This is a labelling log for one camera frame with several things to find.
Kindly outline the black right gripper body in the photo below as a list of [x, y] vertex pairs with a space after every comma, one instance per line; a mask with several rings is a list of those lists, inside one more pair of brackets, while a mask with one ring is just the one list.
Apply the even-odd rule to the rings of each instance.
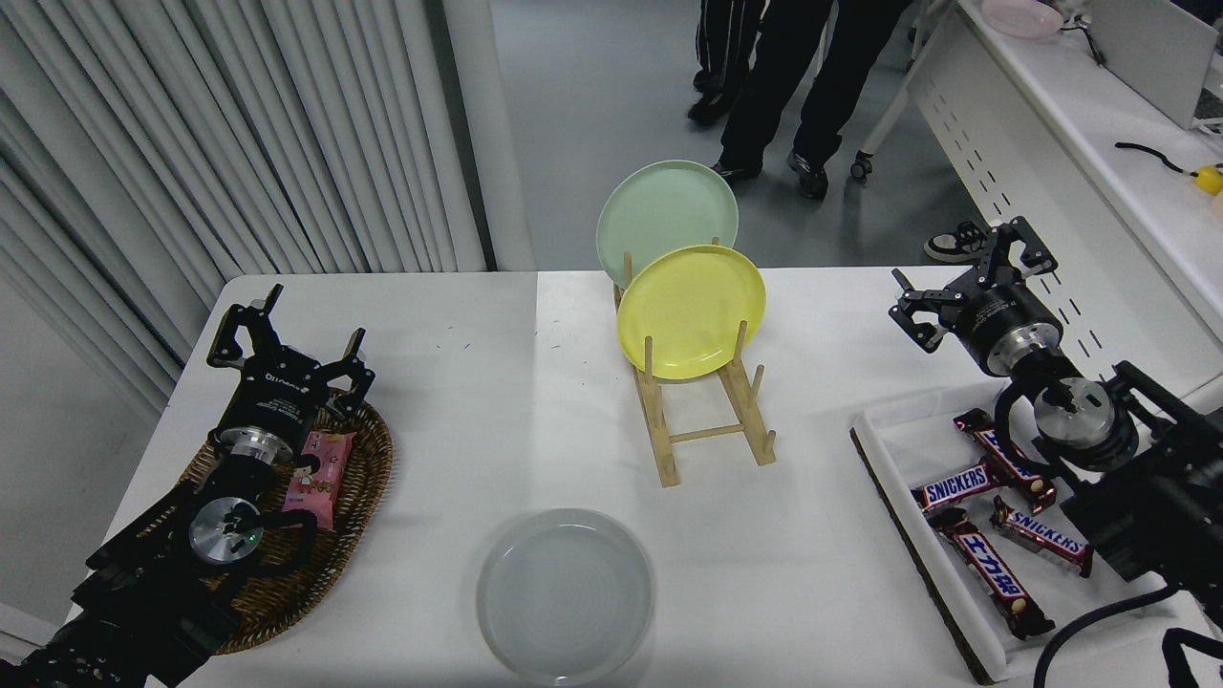
[[974, 360], [1021, 360], [1036, 349], [1053, 349], [1053, 314], [1018, 284], [956, 301], [940, 323]]

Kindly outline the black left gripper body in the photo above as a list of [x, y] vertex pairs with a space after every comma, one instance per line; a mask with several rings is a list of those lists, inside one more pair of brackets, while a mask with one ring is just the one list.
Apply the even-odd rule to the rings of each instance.
[[284, 444], [305, 444], [318, 409], [329, 397], [328, 382], [318, 374], [319, 369], [318, 360], [297, 349], [268, 349], [251, 356], [216, 435], [257, 428]]

